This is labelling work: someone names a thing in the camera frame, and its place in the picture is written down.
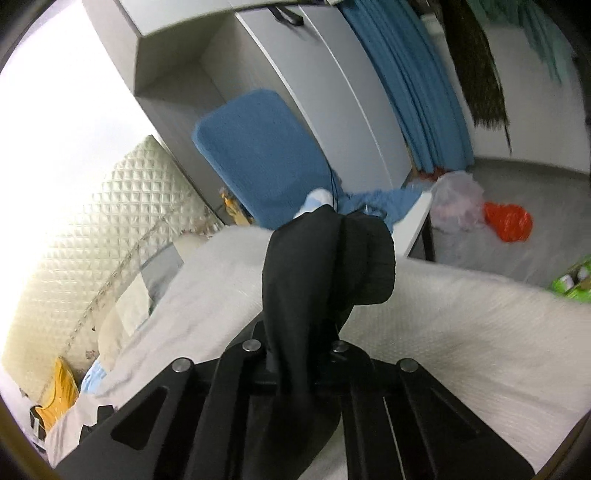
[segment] white bedsheet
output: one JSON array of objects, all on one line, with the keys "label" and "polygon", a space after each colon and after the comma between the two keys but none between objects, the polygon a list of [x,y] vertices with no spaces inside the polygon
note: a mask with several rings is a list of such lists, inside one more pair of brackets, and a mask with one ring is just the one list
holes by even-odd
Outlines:
[{"label": "white bedsheet", "polygon": [[[270,232],[232,227],[196,251],[133,337],[98,395],[49,432],[56,465],[96,408],[127,402],[179,356],[219,356],[261,309]],[[342,338],[388,362],[411,356],[538,471],[591,408],[591,308],[502,277],[400,258],[394,294],[357,307]],[[345,479],[342,429],[302,478]]]}]

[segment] yellow stuffed toy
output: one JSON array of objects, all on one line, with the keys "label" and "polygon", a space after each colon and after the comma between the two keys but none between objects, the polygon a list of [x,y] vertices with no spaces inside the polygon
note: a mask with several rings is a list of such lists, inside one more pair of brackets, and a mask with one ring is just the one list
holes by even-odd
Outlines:
[{"label": "yellow stuffed toy", "polygon": [[56,359],[53,385],[50,388],[52,394],[49,402],[45,406],[33,407],[46,433],[76,402],[80,394],[72,371],[62,358]]}]

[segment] black fabric cover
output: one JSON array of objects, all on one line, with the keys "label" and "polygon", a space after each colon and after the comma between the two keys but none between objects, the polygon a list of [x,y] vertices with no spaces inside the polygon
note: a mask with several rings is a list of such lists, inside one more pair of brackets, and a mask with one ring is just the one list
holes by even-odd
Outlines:
[{"label": "black fabric cover", "polygon": [[261,315],[279,389],[251,400],[243,479],[297,479],[326,444],[340,408],[313,395],[317,368],[354,305],[390,297],[394,272],[392,238],[377,217],[325,205],[273,233]]}]

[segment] plastic bag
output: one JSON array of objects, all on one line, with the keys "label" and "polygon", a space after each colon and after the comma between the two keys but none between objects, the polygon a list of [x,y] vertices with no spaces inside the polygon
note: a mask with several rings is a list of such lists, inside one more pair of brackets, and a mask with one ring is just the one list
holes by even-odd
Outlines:
[{"label": "plastic bag", "polygon": [[486,202],[484,216],[504,242],[525,242],[534,226],[531,215],[519,205],[497,205]]},{"label": "plastic bag", "polygon": [[441,176],[433,187],[433,226],[447,233],[455,233],[472,230],[483,224],[483,194],[482,187],[465,171]]}]

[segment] screw head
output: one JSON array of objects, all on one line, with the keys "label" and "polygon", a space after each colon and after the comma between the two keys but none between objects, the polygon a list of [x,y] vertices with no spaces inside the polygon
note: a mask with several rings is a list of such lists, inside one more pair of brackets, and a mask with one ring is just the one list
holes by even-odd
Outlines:
[{"label": "screw head", "polygon": [[349,349],[349,344],[343,340],[335,340],[332,342],[332,351],[334,353],[344,353]]},{"label": "screw head", "polygon": [[251,338],[242,343],[242,348],[247,352],[256,352],[260,347],[261,343],[255,338]]},{"label": "screw head", "polygon": [[178,374],[181,372],[186,372],[189,368],[191,368],[191,364],[192,364],[192,361],[189,360],[188,358],[185,358],[185,357],[177,358],[173,362],[173,370]]},{"label": "screw head", "polygon": [[412,374],[418,370],[418,363],[412,358],[403,358],[400,360],[400,370]]}]

